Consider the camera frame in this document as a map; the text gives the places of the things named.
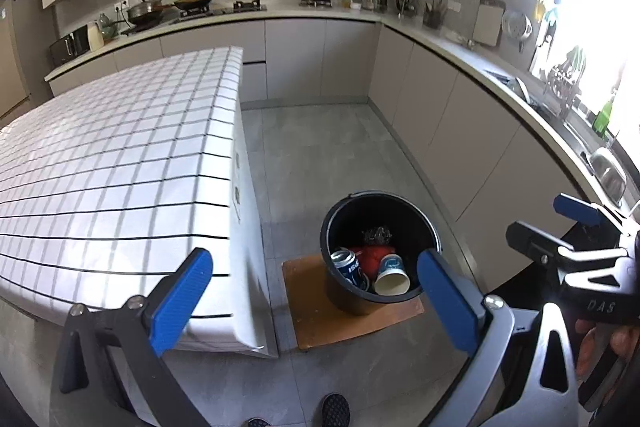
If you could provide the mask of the person right hand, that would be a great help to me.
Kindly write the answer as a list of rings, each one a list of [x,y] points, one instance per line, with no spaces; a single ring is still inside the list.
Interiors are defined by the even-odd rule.
[[[600,357],[597,342],[597,325],[585,320],[578,320],[575,324],[576,332],[582,335],[576,362],[576,375],[584,379]],[[630,361],[639,343],[639,329],[637,326],[616,327],[611,333],[608,345],[619,357]]]

